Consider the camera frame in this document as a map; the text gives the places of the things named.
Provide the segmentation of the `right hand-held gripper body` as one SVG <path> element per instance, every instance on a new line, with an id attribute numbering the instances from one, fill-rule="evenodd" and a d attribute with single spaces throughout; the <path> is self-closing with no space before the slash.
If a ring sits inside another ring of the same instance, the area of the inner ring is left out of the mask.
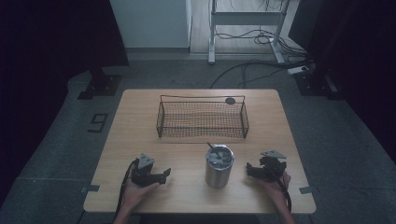
<path id="1" fill-rule="evenodd" d="M 280 159 L 285 160 L 286 158 L 285 155 L 276 150 L 262 152 L 260 165 L 262 165 L 263 169 L 263 179 L 267 181 L 278 180 L 287 167 L 286 162 L 280 161 Z"/>

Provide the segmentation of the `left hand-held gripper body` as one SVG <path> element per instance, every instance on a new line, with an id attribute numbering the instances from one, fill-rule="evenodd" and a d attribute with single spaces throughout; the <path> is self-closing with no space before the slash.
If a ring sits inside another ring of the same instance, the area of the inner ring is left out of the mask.
<path id="1" fill-rule="evenodd" d="M 145 153 L 141 153 L 139 158 L 132 162 L 131 180 L 139 187 L 147 187 L 153 183 L 159 183 L 159 177 L 153 175 L 151 170 L 153 168 L 154 159 Z"/>

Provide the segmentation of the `white cabinet panel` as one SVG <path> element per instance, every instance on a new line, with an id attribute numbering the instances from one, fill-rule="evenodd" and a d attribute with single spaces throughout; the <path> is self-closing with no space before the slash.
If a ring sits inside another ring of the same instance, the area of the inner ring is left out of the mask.
<path id="1" fill-rule="evenodd" d="M 191 0 L 110 0 L 127 49 L 188 49 Z"/>

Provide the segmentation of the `stainless steel tumbler with lid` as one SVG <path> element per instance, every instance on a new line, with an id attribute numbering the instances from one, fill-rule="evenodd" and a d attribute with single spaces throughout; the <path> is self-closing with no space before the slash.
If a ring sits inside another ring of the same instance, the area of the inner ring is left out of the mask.
<path id="1" fill-rule="evenodd" d="M 212 146 L 220 154 L 221 159 L 217 159 L 217 155 L 209 148 L 205 154 L 205 181 L 209 187 L 221 189 L 228 184 L 233 168 L 234 154 L 226 145 Z"/>

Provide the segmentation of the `dark curtain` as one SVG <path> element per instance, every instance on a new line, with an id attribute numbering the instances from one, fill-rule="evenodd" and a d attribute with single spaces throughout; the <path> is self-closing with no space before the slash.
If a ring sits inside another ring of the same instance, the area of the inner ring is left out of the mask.
<path id="1" fill-rule="evenodd" d="M 70 78 L 128 63 L 110 0 L 0 0 L 0 206 Z"/>
<path id="2" fill-rule="evenodd" d="M 396 0 L 300 0 L 289 37 L 396 160 Z"/>

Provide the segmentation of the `black stand base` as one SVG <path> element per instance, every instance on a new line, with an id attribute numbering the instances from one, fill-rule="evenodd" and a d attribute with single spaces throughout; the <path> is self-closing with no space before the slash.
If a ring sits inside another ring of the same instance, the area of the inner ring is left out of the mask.
<path id="1" fill-rule="evenodd" d="M 316 75 L 314 72 L 295 74 L 294 79 L 302 96 L 324 96 L 329 100 L 343 100 L 341 90 L 329 75 Z"/>
<path id="2" fill-rule="evenodd" d="M 120 85 L 120 75 L 106 75 L 101 67 L 89 70 L 92 79 L 85 91 L 82 91 L 79 100 L 91 100 L 94 96 L 114 96 Z"/>

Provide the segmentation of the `spoon in cup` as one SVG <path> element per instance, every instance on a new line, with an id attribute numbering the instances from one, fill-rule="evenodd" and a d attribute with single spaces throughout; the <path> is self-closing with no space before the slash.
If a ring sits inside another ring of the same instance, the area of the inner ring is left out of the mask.
<path id="1" fill-rule="evenodd" d="M 220 154 L 217 152 L 217 150 L 216 150 L 209 142 L 206 142 L 206 144 L 210 147 L 211 152 L 213 152 L 213 153 L 215 153 L 215 154 L 217 155 L 217 159 L 221 159 L 221 156 L 220 156 Z"/>

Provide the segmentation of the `white power strip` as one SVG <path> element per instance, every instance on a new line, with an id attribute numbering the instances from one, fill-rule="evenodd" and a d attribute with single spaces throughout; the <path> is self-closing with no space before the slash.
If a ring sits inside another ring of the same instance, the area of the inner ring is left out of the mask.
<path id="1" fill-rule="evenodd" d="M 309 71 L 309 68 L 307 66 L 298 66 L 298 67 L 288 69 L 288 74 L 295 75 L 295 74 L 299 74 L 299 73 L 303 73 L 303 72 L 307 72 L 307 71 Z"/>

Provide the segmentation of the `person's left hand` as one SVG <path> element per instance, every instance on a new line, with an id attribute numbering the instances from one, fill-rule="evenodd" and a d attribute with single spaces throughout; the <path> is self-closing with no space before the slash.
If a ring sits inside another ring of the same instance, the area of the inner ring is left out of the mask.
<path id="1" fill-rule="evenodd" d="M 132 212 L 147 195 L 159 186 L 159 183 L 153 183 L 147 187 L 139 187 L 131 180 L 128 180 L 122 197 L 121 209 L 123 211 Z"/>

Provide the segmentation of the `white desk frame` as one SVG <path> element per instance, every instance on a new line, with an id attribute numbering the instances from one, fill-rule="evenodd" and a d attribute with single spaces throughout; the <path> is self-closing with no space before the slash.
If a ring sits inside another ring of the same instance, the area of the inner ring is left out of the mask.
<path id="1" fill-rule="evenodd" d="M 264 25 L 275 26 L 276 32 L 270 37 L 270 47 L 279 64 L 284 64 L 284 58 L 280 51 L 280 33 L 287 16 L 290 0 L 286 0 L 279 11 L 256 11 L 256 12 L 217 12 L 217 0 L 209 0 L 209 27 L 210 36 L 208 42 L 208 63 L 214 64 L 216 59 L 215 30 L 222 25 Z"/>

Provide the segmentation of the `person's right hand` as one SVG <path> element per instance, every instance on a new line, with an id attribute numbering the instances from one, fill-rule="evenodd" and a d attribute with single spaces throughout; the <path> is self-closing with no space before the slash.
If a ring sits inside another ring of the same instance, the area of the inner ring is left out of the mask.
<path id="1" fill-rule="evenodd" d="M 286 189 L 289 188 L 290 176 L 287 173 L 284 173 L 279 178 L 279 181 Z M 259 184 L 275 205 L 287 205 L 287 198 L 283 193 L 283 189 L 279 186 L 277 182 L 270 183 L 264 180 L 260 180 Z"/>

